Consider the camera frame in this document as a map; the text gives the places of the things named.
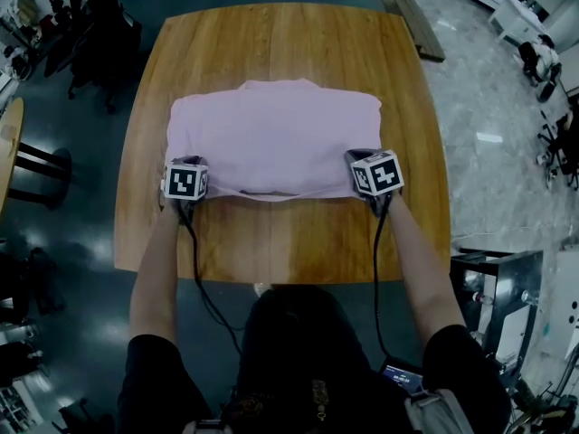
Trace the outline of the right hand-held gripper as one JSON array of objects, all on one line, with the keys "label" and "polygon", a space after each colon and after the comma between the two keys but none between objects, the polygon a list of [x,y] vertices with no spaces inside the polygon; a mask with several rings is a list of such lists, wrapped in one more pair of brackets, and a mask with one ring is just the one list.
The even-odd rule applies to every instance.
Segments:
[{"label": "right hand-held gripper", "polygon": [[354,192],[365,200],[374,215],[387,213],[395,191],[403,188],[403,175],[393,150],[349,149],[344,158]]}]

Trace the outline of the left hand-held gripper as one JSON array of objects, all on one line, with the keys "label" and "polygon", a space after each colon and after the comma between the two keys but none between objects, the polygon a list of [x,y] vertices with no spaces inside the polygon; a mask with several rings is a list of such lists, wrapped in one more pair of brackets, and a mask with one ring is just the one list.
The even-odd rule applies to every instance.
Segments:
[{"label": "left hand-held gripper", "polygon": [[208,170],[208,162],[202,156],[179,157],[165,166],[160,193],[181,218],[192,218],[196,205],[206,197]]}]

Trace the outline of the pink shirt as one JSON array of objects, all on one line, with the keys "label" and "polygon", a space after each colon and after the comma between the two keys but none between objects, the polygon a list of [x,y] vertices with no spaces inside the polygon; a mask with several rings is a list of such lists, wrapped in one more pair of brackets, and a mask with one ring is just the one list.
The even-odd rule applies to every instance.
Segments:
[{"label": "pink shirt", "polygon": [[165,160],[202,157],[211,198],[349,198],[355,192],[345,153],[380,148],[380,108],[373,95],[305,79],[248,80],[176,100]]}]

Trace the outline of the person's left forearm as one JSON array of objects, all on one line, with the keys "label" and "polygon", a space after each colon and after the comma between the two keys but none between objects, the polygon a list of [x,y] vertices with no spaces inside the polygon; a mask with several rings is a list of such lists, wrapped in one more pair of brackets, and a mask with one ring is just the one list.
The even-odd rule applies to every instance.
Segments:
[{"label": "person's left forearm", "polygon": [[167,203],[158,215],[140,262],[129,305],[130,335],[154,335],[175,344],[179,209]]}]

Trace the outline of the person's right forearm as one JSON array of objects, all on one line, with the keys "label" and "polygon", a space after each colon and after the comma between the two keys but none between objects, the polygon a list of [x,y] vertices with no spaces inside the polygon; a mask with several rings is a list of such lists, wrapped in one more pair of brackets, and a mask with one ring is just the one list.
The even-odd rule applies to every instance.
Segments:
[{"label": "person's right forearm", "polygon": [[391,199],[388,218],[404,286],[422,342],[427,344],[447,326],[464,326],[449,270],[398,193]]}]

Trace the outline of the dark wooden platform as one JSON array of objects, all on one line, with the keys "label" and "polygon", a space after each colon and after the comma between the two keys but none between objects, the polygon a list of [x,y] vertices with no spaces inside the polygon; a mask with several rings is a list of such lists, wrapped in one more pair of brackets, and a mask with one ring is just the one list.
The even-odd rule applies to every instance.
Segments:
[{"label": "dark wooden platform", "polygon": [[381,0],[384,10],[400,15],[413,38],[414,46],[422,59],[442,63],[446,56],[438,38],[420,6],[415,0]]}]

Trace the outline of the black ergonomic chair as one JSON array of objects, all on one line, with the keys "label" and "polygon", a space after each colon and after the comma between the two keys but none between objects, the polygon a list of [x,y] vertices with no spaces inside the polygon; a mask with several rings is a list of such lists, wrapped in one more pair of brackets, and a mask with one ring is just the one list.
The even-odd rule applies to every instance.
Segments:
[{"label": "black ergonomic chair", "polygon": [[68,98],[91,83],[106,91],[105,108],[112,114],[116,90],[137,60],[142,24],[119,0],[69,2],[60,11],[66,17],[64,28],[47,53],[43,75],[49,78],[69,67]]}]

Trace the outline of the round wooden table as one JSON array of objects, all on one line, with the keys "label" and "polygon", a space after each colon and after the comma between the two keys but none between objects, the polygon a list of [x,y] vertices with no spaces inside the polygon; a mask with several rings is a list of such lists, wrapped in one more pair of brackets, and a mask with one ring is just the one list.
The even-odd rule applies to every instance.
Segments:
[{"label": "round wooden table", "polygon": [[[8,199],[37,203],[53,210],[62,204],[71,183],[70,152],[59,148],[48,153],[25,144],[22,140],[23,127],[24,100],[15,98],[0,117],[0,218]],[[56,180],[54,191],[43,194],[13,188],[15,168]]]}]

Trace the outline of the black scooter with white cover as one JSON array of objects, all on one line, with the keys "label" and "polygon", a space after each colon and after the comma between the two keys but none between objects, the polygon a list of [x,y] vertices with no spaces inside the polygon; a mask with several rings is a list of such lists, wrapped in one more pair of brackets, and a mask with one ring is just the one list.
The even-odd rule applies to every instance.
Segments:
[{"label": "black scooter with white cover", "polygon": [[562,72],[562,64],[553,40],[547,34],[541,33],[533,42],[521,43],[517,50],[523,63],[523,73],[532,86],[539,88],[538,101],[547,102],[553,95]]}]

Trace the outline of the white cabinet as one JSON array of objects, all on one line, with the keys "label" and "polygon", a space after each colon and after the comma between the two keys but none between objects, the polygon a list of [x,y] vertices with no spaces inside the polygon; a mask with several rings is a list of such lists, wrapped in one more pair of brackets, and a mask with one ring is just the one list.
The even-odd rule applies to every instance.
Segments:
[{"label": "white cabinet", "polygon": [[489,18],[489,25],[498,31],[500,40],[515,44],[533,42],[548,35],[538,16],[519,0],[502,0]]}]

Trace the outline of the person's black t-shirt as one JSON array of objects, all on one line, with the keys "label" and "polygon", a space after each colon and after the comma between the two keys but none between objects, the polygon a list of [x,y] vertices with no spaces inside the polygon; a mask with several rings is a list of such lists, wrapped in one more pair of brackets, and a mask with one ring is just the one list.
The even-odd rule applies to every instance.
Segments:
[{"label": "person's black t-shirt", "polygon": [[[503,434],[510,403],[498,372],[461,325],[425,347],[423,384],[452,392],[474,434]],[[326,383],[326,419],[317,418],[312,381]],[[407,392],[368,362],[342,307],[314,287],[274,288],[253,305],[235,394],[223,408],[233,434],[417,434]],[[118,434],[182,434],[212,411],[164,338],[130,340],[118,402]]]}]

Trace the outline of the black screen device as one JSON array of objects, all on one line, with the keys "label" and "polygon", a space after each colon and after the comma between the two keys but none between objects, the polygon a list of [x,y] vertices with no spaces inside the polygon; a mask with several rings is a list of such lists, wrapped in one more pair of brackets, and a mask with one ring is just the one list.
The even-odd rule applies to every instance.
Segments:
[{"label": "black screen device", "polygon": [[380,373],[414,395],[423,391],[422,368],[404,360],[386,356]]}]

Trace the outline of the clothes rack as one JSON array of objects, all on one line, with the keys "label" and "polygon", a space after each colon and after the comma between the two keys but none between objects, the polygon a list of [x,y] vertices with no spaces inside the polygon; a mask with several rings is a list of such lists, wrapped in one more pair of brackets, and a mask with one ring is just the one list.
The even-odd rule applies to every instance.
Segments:
[{"label": "clothes rack", "polygon": [[9,13],[18,27],[37,26],[51,13],[49,0],[12,0]]}]

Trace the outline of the white panel box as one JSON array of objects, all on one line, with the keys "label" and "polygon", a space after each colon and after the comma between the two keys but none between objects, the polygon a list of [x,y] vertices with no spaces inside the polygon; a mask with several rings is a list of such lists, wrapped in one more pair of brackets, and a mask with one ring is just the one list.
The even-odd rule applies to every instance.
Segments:
[{"label": "white panel box", "polygon": [[579,250],[562,250],[557,254],[552,300],[552,350],[555,356],[565,359],[573,350],[572,341],[579,319]]}]

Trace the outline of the black frame table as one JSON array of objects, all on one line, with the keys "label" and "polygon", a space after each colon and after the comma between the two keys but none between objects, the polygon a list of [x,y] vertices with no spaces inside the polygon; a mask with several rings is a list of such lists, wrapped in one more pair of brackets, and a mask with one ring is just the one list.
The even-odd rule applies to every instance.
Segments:
[{"label": "black frame table", "polygon": [[[451,258],[451,282],[467,329],[511,387],[520,374],[538,306],[521,301],[525,289],[540,292],[543,252],[509,253],[461,249]],[[473,302],[475,292],[492,295],[492,306]]]}]

